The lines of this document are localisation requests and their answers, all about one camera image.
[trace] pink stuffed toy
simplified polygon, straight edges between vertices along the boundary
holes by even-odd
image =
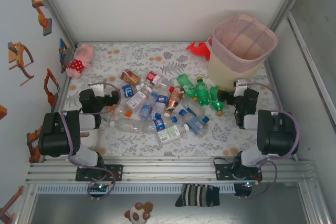
[[[66,68],[67,75],[78,79],[84,67],[91,67],[90,61],[93,60],[93,46],[83,44],[75,52],[74,60]]]

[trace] floral tablecloth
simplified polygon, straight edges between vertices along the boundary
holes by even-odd
[[[79,79],[72,79],[67,94],[65,110],[81,108],[79,92],[87,89],[92,81],[105,80],[117,87],[125,82],[120,79],[124,69],[130,69],[144,80],[148,72],[154,71],[177,85],[176,77],[186,73],[192,83],[198,76],[203,77],[208,88],[213,86],[207,77],[208,61],[186,51],[188,44],[142,44],[142,43],[102,43],[92,44],[95,57],[92,68],[85,68]],[[265,67],[262,66],[253,82],[268,84]],[[271,92],[264,87],[252,86],[259,92],[257,109],[274,109]],[[226,105],[224,115],[217,117],[209,106],[204,107],[209,116],[208,132],[203,138],[188,132],[182,139],[160,146],[155,135],[140,135],[120,132],[102,120],[101,140],[98,151],[111,156],[220,156],[236,155],[256,143],[256,131],[240,130],[235,123],[233,106]]]

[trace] red polka dot fabric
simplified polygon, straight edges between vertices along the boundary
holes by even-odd
[[[73,60],[67,68],[75,69],[77,72],[82,73],[84,66],[81,60]]]

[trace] pink laundry basket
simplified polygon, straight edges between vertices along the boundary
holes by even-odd
[[[215,27],[208,76],[226,89],[252,78],[275,49],[277,36],[255,18],[235,16]]]

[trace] green bottle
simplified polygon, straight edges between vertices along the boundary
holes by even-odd
[[[210,104],[209,91],[207,90],[206,84],[203,82],[202,77],[197,78],[196,92],[198,103],[201,106]]]
[[[224,112],[223,112],[224,102],[220,102],[218,100],[218,95],[217,95],[218,90],[219,90],[219,86],[214,86],[210,88],[211,105],[216,110],[216,115],[222,116],[224,115]]]
[[[184,94],[187,97],[191,97],[194,100],[197,100],[196,89],[194,85],[189,81],[188,76],[184,73],[176,78],[179,85],[183,88]]]

